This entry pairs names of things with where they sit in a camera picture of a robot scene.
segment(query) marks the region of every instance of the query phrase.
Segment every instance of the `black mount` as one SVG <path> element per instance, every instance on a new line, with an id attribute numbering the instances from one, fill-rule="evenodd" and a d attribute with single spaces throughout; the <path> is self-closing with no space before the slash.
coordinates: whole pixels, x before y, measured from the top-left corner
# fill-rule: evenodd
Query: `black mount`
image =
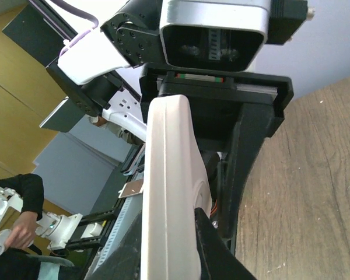
<path id="1" fill-rule="evenodd" d="M 101 26 L 101 30 L 134 68 L 145 63 L 166 64 L 159 35 L 161 8 L 162 0 L 130 0 Z M 285 44 L 306 20 L 306 16 L 307 1 L 272 0 L 266 44 Z M 186 32 L 179 28 L 173 32 L 176 34 L 170 35 L 177 36 L 173 41 L 178 41 Z"/>
<path id="2" fill-rule="evenodd" d="M 194 210 L 201 280 L 256 280 L 226 248 L 201 208 Z"/>
<path id="3" fill-rule="evenodd" d="M 199 149 L 223 152 L 218 233 L 235 253 L 232 239 L 236 237 L 244 186 L 264 139 L 273 136 L 284 120 L 284 108 L 293 97 L 291 80 L 254 73 L 185 72 L 168 65 L 146 64 L 140 85 L 144 122 L 154 98 L 185 95 Z"/>
<path id="4" fill-rule="evenodd" d="M 76 85 L 57 65 L 58 58 L 47 67 L 47 72 L 66 93 L 71 101 L 85 114 L 97 117 L 103 109 L 109 109 L 110 99 L 118 91 L 127 89 L 137 102 L 140 102 L 140 94 L 117 71 L 111 71 L 105 75 L 91 80 L 89 83 Z"/>

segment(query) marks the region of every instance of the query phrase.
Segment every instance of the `white wall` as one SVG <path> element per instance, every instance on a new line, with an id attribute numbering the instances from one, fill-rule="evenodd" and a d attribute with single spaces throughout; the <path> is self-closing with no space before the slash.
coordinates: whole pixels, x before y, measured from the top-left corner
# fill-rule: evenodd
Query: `white wall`
<path id="1" fill-rule="evenodd" d="M 89 214 L 114 166 L 59 133 L 35 159 L 47 200 L 71 213 Z"/>
<path id="2" fill-rule="evenodd" d="M 125 160 L 131 148 L 130 144 L 116 137 L 109 130 L 92 125 L 86 117 L 82 118 L 69 133 L 93 149 L 119 162 Z"/>
<path id="3" fill-rule="evenodd" d="M 117 72 L 124 78 L 138 93 L 141 93 L 139 77 L 142 67 L 133 68 L 121 68 Z"/>
<path id="4" fill-rule="evenodd" d="M 256 72 L 293 80 L 295 97 L 350 76 L 350 0 L 309 0 L 316 8 L 284 46 L 265 45 Z"/>

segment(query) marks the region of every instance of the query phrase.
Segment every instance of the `red wire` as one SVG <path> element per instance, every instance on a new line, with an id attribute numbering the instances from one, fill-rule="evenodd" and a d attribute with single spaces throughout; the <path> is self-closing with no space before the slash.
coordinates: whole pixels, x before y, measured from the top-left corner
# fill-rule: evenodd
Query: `red wire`
<path id="1" fill-rule="evenodd" d="M 210 215 L 214 215 L 214 213 L 216 212 L 216 210 L 217 210 L 217 208 L 218 208 L 217 205 L 216 205 L 217 202 L 218 202 L 218 201 L 216 200 L 216 201 L 215 201 L 215 204 L 214 204 L 214 207 L 211 209 Z"/>

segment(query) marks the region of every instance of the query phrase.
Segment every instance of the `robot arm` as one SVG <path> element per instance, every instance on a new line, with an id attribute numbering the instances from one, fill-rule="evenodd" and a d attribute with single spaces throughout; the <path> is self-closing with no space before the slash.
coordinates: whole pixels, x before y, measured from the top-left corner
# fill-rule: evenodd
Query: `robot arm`
<path id="1" fill-rule="evenodd" d="M 264 44 L 285 44 L 312 16 L 307 1 L 296 0 L 130 0 L 100 28 L 71 40 L 47 71 L 87 115 L 101 115 L 144 141 L 140 96 L 115 69 L 155 63 L 244 71 Z"/>
<path id="2" fill-rule="evenodd" d="M 8 209 L 11 207 L 20 212 L 23 200 L 14 190 L 0 187 L 0 223 Z M 54 213 L 43 212 L 43 217 L 37 223 L 39 227 L 36 234 L 51 241 L 48 245 L 50 250 L 63 249 L 83 216 L 81 214 L 66 217 Z M 4 242 L 9 237 L 11 230 L 6 229 L 0 232 L 0 255 L 5 251 Z"/>
<path id="3" fill-rule="evenodd" d="M 182 95 L 160 97 L 150 107 L 141 279 L 200 279 L 194 209 L 209 216 L 211 195 L 189 102 Z"/>

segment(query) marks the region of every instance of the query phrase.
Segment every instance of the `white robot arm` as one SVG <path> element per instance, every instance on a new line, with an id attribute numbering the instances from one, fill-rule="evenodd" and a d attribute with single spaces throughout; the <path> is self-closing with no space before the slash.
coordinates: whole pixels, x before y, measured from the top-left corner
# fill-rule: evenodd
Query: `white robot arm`
<path id="1" fill-rule="evenodd" d="M 218 169 L 219 235 L 213 240 L 222 244 L 223 254 L 226 248 L 235 253 L 246 178 L 293 96 L 284 77 L 235 73 L 246 71 L 264 44 L 284 45 L 313 13 L 307 1 L 296 0 L 129 0 L 48 66 L 86 114 L 102 115 L 146 142 L 142 280 L 200 279 L 202 271 L 211 273 L 207 246 L 198 248 L 202 234 L 211 230 L 197 228 L 195 210 L 212 225 L 199 149 L 228 154 Z M 114 69 L 142 65 L 147 70 L 141 77 L 142 111 L 139 101 L 124 93 L 114 92 L 106 104 L 87 91 L 93 82 L 110 81 Z M 236 261 L 231 252 L 222 256 Z M 235 279 L 241 272 L 236 269 L 229 278 L 213 279 Z"/>
<path id="2" fill-rule="evenodd" d="M 74 15 L 81 22 L 83 22 L 83 19 L 86 20 L 84 21 L 85 24 L 82 25 L 84 28 L 79 26 L 76 28 L 75 24 L 73 24 L 73 28 L 78 30 L 78 35 L 70 41 L 64 41 L 65 47 L 61 50 L 58 60 L 60 69 L 77 85 L 84 85 L 93 78 L 117 68 L 131 67 L 104 32 L 98 28 L 101 25 L 101 17 L 97 18 L 96 15 L 91 15 L 63 0 L 46 0 L 46 2 L 60 16 L 70 17 L 71 15 L 73 17 Z M 112 2 L 108 3 L 108 7 L 104 8 L 105 11 L 102 12 L 102 18 L 112 17 L 127 1 L 116 0 Z M 85 3 L 77 2 L 76 5 L 84 8 L 88 7 L 87 1 Z"/>
<path id="3" fill-rule="evenodd" d="M 20 212 L 22 205 L 23 201 L 16 191 L 0 187 L 0 223 L 10 207 Z M 43 218 L 37 222 L 39 227 L 36 230 L 36 234 L 51 241 L 48 249 L 63 249 L 82 218 L 81 214 L 67 217 L 65 215 L 43 212 Z M 4 242 L 10 233 L 10 229 L 0 232 L 0 255 L 5 251 Z"/>

